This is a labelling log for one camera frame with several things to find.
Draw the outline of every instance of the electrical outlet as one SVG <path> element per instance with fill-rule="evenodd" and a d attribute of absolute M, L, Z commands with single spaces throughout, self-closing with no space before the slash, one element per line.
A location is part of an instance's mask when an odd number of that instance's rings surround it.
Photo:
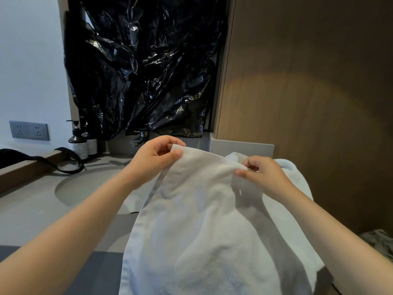
<path fill-rule="evenodd" d="M 48 124 L 23 121 L 10 121 L 13 138 L 49 141 Z"/>

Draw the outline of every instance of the sink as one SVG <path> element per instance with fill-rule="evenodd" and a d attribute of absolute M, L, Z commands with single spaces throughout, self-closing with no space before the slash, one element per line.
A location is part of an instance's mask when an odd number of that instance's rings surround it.
<path fill-rule="evenodd" d="M 124 166 L 96 168 L 72 175 L 56 186 L 55 196 L 63 204 L 74 207 L 90 196 L 105 181 L 114 177 L 123 168 Z M 118 214 L 129 214 L 140 211 L 157 177 L 132 191 L 124 201 Z"/>

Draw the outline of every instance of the hand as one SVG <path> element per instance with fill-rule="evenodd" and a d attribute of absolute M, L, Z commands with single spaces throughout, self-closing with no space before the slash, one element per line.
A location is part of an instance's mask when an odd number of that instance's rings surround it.
<path fill-rule="evenodd" d="M 296 188 L 278 163 L 270 157 L 250 156 L 242 164 L 257 173 L 237 169 L 235 175 L 254 183 L 276 201 L 280 202 L 285 193 Z"/>
<path fill-rule="evenodd" d="M 182 140 L 173 136 L 159 136 L 147 141 L 138 150 L 128 166 L 120 172 L 130 181 L 132 189 L 140 188 L 167 165 L 182 157 L 182 150 L 171 151 L 173 144 L 185 146 Z"/>

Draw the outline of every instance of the faucet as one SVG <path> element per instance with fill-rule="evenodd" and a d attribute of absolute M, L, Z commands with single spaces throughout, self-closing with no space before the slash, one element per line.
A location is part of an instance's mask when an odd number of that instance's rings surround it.
<path fill-rule="evenodd" d="M 142 131 L 139 133 L 139 137 L 132 140 L 130 143 L 133 147 L 139 147 L 143 143 L 146 143 L 150 139 L 150 132 L 149 131 Z"/>

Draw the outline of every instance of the wooden cabinet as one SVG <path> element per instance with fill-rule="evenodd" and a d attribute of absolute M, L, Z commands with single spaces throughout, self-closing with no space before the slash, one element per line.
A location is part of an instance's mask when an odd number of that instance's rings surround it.
<path fill-rule="evenodd" d="M 393 0 L 233 3 L 215 137 L 274 144 L 343 224 L 393 233 Z"/>

